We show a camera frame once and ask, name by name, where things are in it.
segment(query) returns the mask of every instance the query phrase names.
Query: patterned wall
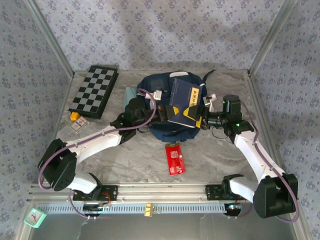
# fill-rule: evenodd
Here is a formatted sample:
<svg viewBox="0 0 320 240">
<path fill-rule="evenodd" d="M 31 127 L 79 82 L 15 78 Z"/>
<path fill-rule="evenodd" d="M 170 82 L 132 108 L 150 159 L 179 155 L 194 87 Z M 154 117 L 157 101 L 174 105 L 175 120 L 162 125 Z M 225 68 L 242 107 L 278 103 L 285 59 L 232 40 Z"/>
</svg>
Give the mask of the patterned wall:
<svg viewBox="0 0 320 240">
<path fill-rule="evenodd" d="M 272 133 L 320 240 L 320 3 L 301 0 L 255 75 Z"/>
<path fill-rule="evenodd" d="M 0 239 L 11 240 L 68 77 L 22 0 L 0 1 Z"/>
<path fill-rule="evenodd" d="M 36 0 L 74 71 L 248 69 L 283 0 Z"/>
</svg>

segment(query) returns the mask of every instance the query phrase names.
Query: small clock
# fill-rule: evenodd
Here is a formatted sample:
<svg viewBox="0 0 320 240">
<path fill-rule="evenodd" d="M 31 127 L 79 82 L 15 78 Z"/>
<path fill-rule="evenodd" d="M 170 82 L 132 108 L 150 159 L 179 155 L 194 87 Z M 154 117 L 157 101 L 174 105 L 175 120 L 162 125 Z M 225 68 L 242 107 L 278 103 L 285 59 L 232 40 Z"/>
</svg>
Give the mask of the small clock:
<svg viewBox="0 0 320 240">
<path fill-rule="evenodd" d="M 46 216 L 47 214 L 43 211 L 37 208 L 32 208 L 28 215 L 25 217 L 24 222 L 33 228 L 38 228 Z"/>
</svg>

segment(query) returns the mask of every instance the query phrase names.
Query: teal cloth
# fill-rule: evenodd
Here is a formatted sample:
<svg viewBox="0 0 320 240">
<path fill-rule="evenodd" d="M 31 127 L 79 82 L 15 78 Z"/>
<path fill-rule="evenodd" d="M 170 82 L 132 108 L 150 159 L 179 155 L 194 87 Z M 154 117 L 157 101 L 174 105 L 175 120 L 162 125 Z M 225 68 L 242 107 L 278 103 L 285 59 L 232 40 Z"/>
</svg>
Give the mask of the teal cloth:
<svg viewBox="0 0 320 240">
<path fill-rule="evenodd" d="M 125 111 L 125 107 L 128 105 L 129 101 L 135 97 L 137 97 L 137 89 L 135 87 L 127 86 L 123 99 L 123 111 Z"/>
</svg>

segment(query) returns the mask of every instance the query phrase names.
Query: red packet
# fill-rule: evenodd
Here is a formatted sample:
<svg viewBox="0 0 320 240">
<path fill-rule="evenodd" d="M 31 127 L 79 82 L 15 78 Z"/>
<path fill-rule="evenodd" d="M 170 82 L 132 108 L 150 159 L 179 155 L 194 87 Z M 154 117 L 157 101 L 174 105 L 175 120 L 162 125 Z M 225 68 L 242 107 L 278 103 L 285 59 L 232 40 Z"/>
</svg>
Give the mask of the red packet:
<svg viewBox="0 0 320 240">
<path fill-rule="evenodd" d="M 185 162 L 182 157 L 179 143 L 165 145 L 166 158 L 168 159 L 170 175 L 179 175 L 186 172 Z"/>
</svg>

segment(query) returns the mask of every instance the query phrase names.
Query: navy backpack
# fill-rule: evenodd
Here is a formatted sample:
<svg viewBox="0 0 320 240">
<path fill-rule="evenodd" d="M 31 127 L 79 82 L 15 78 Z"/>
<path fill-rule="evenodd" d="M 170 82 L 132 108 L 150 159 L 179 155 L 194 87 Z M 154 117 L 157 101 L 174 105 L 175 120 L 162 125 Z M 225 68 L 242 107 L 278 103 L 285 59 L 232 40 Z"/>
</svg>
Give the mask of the navy backpack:
<svg viewBox="0 0 320 240">
<path fill-rule="evenodd" d="M 174 78 L 177 78 L 188 83 L 202 86 L 200 104 L 204 104 L 203 97 L 208 95 L 205 83 L 208 75 L 213 73 L 214 71 L 215 70 L 208 72 L 202 80 L 198 75 L 185 71 L 153 74 L 145 77 L 138 84 L 137 88 L 145 89 L 150 93 L 153 93 L 156 90 L 162 91 L 161 100 L 156 101 L 156 104 L 169 105 Z M 150 99 L 146 99 L 141 95 L 138 95 L 137 97 L 143 98 L 145 101 L 145 107 L 147 109 L 150 109 Z M 197 127 L 191 128 L 173 122 L 153 124 L 150 127 L 150 131 L 157 139 L 161 140 L 162 142 L 168 143 L 175 143 L 177 141 L 184 142 L 187 139 L 194 139 L 199 130 L 200 129 Z"/>
</svg>

